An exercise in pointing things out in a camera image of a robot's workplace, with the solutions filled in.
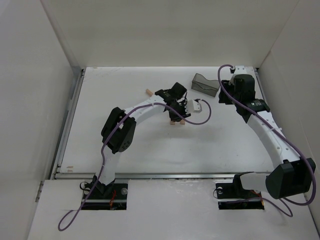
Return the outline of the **wood block one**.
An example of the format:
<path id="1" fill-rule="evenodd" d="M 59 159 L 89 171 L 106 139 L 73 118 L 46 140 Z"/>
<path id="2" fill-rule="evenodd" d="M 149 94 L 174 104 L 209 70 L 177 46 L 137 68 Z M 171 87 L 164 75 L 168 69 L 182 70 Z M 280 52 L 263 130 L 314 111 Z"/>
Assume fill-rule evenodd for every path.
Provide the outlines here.
<path id="1" fill-rule="evenodd" d="M 149 89 L 146 89 L 145 92 L 146 92 L 146 94 L 147 94 L 148 96 L 150 96 L 150 97 L 153 95 L 153 92 L 150 91 Z"/>

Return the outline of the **dark transparent plastic bin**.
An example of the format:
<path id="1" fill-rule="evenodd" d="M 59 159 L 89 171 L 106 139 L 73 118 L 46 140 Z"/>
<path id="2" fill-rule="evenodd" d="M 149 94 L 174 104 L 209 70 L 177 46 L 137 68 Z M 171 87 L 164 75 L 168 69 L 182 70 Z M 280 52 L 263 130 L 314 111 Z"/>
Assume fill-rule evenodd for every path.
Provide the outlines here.
<path id="1" fill-rule="evenodd" d="M 215 98 L 220 84 L 217 79 L 207 79 L 202 74 L 196 73 L 191 81 L 191 89 Z"/>

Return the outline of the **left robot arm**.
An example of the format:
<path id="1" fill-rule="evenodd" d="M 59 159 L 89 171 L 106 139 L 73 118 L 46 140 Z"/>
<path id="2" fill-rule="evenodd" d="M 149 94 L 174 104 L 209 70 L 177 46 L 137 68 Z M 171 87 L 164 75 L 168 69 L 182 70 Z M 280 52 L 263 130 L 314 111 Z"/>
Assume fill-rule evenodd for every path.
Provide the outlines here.
<path id="1" fill-rule="evenodd" d="M 186 95 L 187 89 L 176 82 L 172 88 L 160 89 L 133 107 L 115 107 L 111 111 L 101 130 L 103 169 L 92 179 L 97 194 L 105 198 L 111 193 L 120 155 L 132 144 L 137 125 L 165 111 L 172 122 L 191 116 L 186 110 Z"/>

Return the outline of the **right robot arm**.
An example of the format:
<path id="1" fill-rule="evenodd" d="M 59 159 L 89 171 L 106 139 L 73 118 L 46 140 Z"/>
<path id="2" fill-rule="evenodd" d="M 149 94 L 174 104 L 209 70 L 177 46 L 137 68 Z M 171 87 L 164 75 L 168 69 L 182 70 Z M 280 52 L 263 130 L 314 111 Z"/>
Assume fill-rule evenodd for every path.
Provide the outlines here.
<path id="1" fill-rule="evenodd" d="M 267 103 L 256 98 L 255 80 L 249 74 L 235 74 L 222 80 L 219 102 L 235 105 L 236 112 L 255 132 L 270 156 L 273 171 L 269 174 L 237 174 L 233 183 L 237 192 L 258 190 L 274 199 L 303 194 L 310 190 L 316 164 L 301 155 L 285 141 Z"/>

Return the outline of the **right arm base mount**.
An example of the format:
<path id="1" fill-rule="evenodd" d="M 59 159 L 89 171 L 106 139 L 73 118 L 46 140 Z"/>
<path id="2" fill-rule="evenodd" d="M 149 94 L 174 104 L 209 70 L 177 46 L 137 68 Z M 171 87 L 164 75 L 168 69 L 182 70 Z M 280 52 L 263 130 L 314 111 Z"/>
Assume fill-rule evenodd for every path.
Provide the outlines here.
<path id="1" fill-rule="evenodd" d="M 264 210 L 261 193 L 254 190 L 238 190 L 233 182 L 217 182 L 213 196 L 218 199 L 219 210 Z"/>

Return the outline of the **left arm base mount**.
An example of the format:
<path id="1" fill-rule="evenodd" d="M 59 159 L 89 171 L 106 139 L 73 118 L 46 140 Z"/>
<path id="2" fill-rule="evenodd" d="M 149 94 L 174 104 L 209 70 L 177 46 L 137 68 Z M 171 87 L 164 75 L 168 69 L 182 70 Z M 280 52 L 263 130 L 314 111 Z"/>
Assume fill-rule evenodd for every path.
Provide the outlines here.
<path id="1" fill-rule="evenodd" d="M 83 181 L 79 187 L 82 190 L 81 210 L 105 210 L 105 211 L 122 211 L 127 209 L 128 181 L 115 182 L 107 195 L 101 194 L 95 188 L 86 201 L 93 183 Z"/>

